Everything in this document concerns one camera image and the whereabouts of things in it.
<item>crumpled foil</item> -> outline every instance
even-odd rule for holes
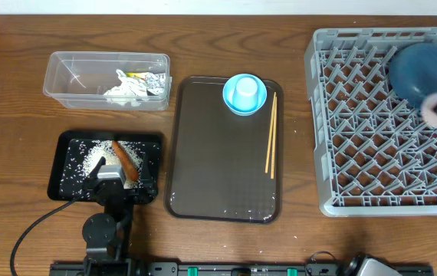
[[[154,95],[160,95],[164,93],[164,87],[166,86],[166,74],[147,74],[145,78],[147,83],[147,91]]]
[[[136,102],[136,96],[147,96],[147,84],[144,80],[134,77],[127,77],[121,70],[117,70],[118,78],[121,81],[120,86],[115,86],[104,93],[107,96],[126,96],[108,98],[111,103],[124,106],[126,103],[131,103],[132,106],[139,105]]]

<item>wooden chopstick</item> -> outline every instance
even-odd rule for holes
[[[270,136],[268,137],[268,152],[266,153],[266,166],[264,167],[264,173],[268,173],[268,165],[270,165],[271,133],[273,131],[274,104],[276,102],[277,102],[277,93],[274,92],[273,104],[271,105]]]
[[[274,101],[274,120],[273,120],[273,144],[271,145],[271,179],[274,178],[274,150],[276,148],[277,140],[277,109],[278,109],[278,98],[275,95]]]

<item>dish rack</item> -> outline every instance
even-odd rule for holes
[[[437,215],[437,130],[397,97],[389,63],[437,28],[320,29],[305,52],[320,210]]]

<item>wooden table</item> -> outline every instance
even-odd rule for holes
[[[437,26],[436,17],[374,16],[0,16],[0,275],[19,235],[58,207],[47,197],[54,150],[70,129],[161,132],[161,193],[136,208],[130,250],[149,261],[304,262],[326,250],[349,260],[358,251],[437,270],[437,217],[328,218],[314,178],[311,104],[304,49],[318,28]],[[160,112],[69,110],[42,93],[54,51],[166,53],[173,77]],[[284,89],[284,185],[280,218],[270,225],[182,220],[163,206],[176,90],[188,76],[251,72]],[[81,261],[85,220],[102,210],[75,203],[36,227],[22,243],[20,275],[45,275],[55,260]]]

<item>carrot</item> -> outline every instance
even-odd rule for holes
[[[111,146],[113,147],[114,152],[117,154],[118,159],[120,160],[123,171],[125,172],[125,176],[132,181],[138,181],[139,171],[135,169],[132,160],[128,157],[127,153],[125,153],[125,150],[120,146],[117,141],[113,141],[111,143]]]

